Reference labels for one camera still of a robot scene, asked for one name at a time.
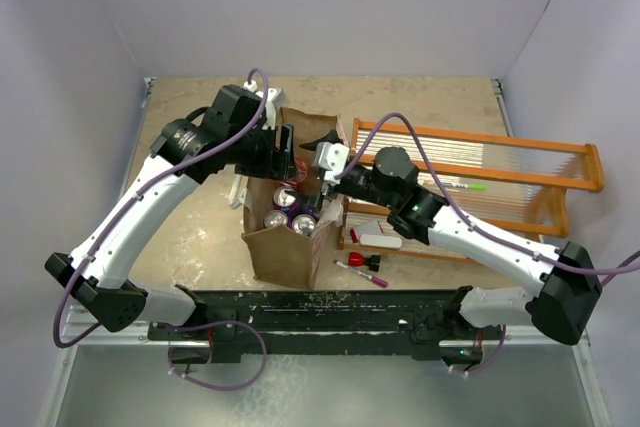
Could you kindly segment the red cola can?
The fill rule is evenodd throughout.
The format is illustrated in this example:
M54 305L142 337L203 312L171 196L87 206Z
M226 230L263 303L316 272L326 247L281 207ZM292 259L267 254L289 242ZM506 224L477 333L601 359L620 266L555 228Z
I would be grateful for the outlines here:
M301 157L295 156L294 163L296 167L296 176L292 180L294 185L300 185L305 182L309 173L308 163Z

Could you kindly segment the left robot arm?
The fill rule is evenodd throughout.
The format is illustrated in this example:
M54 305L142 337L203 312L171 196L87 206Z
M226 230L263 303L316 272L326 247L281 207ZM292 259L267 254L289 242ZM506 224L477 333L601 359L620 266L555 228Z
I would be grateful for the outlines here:
M71 253L52 254L45 270L110 332L146 320L169 323L184 339L201 335L203 301L181 287L144 286L131 269L171 212L225 166L246 177L296 176L294 128L276 125L282 103L279 88L225 85L210 106L165 125L109 215Z

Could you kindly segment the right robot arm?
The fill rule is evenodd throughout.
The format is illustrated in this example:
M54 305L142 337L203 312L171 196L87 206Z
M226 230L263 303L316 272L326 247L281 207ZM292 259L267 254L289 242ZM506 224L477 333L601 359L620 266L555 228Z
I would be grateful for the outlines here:
M516 282L514 288L459 288L444 316L452 336L511 324L531 325L564 345L579 342L602 294L584 247L528 240L463 211L419 183L419 168L402 147L382 148L370 168L357 163L336 131L301 147L314 153L322 181L311 205L342 194L386 207L387 222L401 237L457 252Z

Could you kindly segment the purple fanta can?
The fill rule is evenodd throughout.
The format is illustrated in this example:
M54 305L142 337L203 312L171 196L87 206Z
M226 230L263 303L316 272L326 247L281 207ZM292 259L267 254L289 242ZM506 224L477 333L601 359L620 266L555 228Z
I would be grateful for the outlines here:
M281 210L271 210L263 218L263 226L265 229L278 226L289 226L288 215Z
M299 214L291 221L291 229L302 236L310 236L315 228L316 219L310 214Z
M295 212L299 209L297 192L290 186L280 186L273 192L272 204L275 210L285 213Z

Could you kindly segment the red black stamp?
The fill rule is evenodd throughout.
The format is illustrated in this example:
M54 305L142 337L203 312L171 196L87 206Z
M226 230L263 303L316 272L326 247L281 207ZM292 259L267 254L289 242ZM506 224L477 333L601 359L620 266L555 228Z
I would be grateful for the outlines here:
M348 256L348 265L351 267L366 267L372 272L378 272L380 264L380 255L364 256L358 252L350 252Z

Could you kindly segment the white eraser bar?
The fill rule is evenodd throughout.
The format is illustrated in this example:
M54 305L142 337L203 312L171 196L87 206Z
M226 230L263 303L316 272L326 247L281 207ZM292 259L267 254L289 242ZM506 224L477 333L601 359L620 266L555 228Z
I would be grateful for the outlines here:
M400 238L394 236L363 234L359 237L359 244L376 249L399 250L403 242Z

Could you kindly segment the pink marker pen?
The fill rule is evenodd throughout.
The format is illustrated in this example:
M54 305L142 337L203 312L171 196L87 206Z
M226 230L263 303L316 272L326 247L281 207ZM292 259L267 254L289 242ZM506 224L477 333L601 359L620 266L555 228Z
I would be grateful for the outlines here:
M364 271L362 271L362 270L360 270L360 269L358 269L356 267L350 266L350 265L348 265L348 264L346 264L344 262L338 261L338 260L334 260L333 263L335 265L337 265L338 267L340 267L340 268L342 268L342 269L344 269L344 270L346 270L346 271L348 271L348 272L350 272L352 274L358 275L358 276L366 279L367 281L369 281L370 283L372 283L372 284L374 284L374 285L376 285L378 287L381 287L381 288L387 288L388 287L388 283L385 280L383 280L383 279L381 279L379 277L376 277L374 275L366 273L366 272L364 272Z

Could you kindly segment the green tipped pen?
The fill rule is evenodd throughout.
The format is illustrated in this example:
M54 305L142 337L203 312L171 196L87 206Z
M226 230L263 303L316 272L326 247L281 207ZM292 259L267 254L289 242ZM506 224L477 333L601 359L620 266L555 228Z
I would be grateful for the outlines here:
M462 183L462 182L440 182L439 184L434 182L434 185L442 185L449 189L466 189L474 191L486 191L487 187L484 184L479 183Z

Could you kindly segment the wooden shelf rack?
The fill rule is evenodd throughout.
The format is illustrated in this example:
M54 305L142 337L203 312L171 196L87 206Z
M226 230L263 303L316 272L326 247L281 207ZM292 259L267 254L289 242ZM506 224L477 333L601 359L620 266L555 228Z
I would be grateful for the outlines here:
M571 144L372 121L353 123L351 142L370 168L379 149L402 147L427 189L448 191L467 213L529 240L570 232L569 191L599 193L605 174L593 144Z

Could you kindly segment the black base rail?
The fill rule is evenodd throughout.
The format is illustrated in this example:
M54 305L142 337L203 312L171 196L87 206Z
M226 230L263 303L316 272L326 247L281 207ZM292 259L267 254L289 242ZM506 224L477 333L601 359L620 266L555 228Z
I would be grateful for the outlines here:
M407 356L479 364L499 326L476 328L457 312L464 289L197 292L188 331L155 322L148 336L186 347L179 362L237 362L243 355Z

